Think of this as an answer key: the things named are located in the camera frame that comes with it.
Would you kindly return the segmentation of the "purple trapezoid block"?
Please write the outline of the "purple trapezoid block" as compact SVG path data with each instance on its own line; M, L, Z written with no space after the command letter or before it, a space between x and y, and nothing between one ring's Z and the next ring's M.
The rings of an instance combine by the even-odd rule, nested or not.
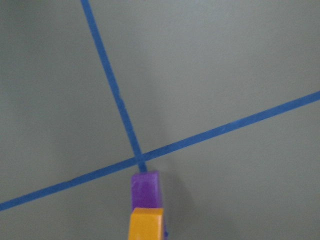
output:
M163 198L158 171L137 173L131 178L131 208L163 208ZM164 209L164 240L168 238Z

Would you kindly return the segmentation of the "orange trapezoid block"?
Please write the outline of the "orange trapezoid block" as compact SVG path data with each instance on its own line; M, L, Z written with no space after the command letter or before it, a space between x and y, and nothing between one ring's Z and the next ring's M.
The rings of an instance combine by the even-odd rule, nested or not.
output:
M164 240L164 209L136 207L130 215L128 239Z

